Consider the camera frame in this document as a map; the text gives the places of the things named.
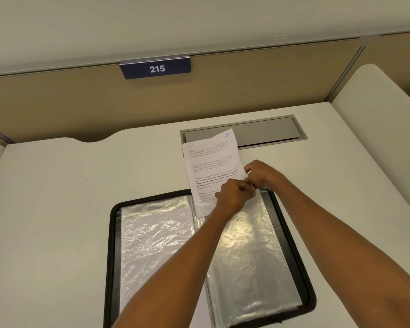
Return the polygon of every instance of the person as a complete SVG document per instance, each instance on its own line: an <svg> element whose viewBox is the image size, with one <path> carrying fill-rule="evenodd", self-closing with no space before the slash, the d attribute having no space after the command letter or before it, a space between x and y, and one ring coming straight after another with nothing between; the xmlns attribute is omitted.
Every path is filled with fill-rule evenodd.
<svg viewBox="0 0 410 328"><path fill-rule="evenodd" d="M405 270L271 166L255 160L245 171L245 180L222 185L206 222L131 298L114 328L188 328L220 235L255 195L252 186L278 195L358 327L410 327L410 275Z"/></svg>

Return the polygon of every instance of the number 215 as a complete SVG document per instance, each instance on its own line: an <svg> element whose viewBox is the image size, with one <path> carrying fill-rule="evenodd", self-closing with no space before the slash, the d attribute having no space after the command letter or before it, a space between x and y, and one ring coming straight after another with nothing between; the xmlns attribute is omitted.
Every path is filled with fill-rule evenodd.
<svg viewBox="0 0 410 328"><path fill-rule="evenodd" d="M164 71L166 71L165 68L164 68L164 65L160 65L160 66L157 65L156 67L150 67L149 69L150 69L150 72L160 72L160 71L164 72Z"/></svg>

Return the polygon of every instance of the blue sign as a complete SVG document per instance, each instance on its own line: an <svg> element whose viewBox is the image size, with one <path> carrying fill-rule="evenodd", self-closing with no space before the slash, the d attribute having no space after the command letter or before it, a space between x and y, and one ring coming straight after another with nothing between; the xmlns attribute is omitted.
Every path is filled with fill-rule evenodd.
<svg viewBox="0 0 410 328"><path fill-rule="evenodd" d="M144 60L120 63L125 79L176 75L191 72L190 56L172 59Z"/></svg>

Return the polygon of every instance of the desk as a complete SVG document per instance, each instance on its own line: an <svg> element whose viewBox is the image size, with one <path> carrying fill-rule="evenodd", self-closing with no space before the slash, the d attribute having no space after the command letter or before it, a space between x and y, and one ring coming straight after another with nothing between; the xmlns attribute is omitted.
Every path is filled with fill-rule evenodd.
<svg viewBox="0 0 410 328"><path fill-rule="evenodd" d="M189 188L180 130L295 115L307 140L243 149L410 273L410 207L330 103L128 129L105 140L8 145L0 160L0 328L102 327L109 214ZM283 209L317 295L290 327L355 327Z"/></svg>

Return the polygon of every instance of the forearm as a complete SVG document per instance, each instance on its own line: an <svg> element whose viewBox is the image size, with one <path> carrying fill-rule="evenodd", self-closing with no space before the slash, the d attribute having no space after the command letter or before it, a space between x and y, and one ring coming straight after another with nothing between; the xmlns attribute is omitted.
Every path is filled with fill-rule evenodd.
<svg viewBox="0 0 410 328"><path fill-rule="evenodd" d="M114 328L187 328L228 216L214 212L131 298Z"/></svg>
<svg viewBox="0 0 410 328"><path fill-rule="evenodd" d="M322 275L360 327L410 324L404 314L410 310L410 276L398 264L282 174L274 175L272 188Z"/></svg>

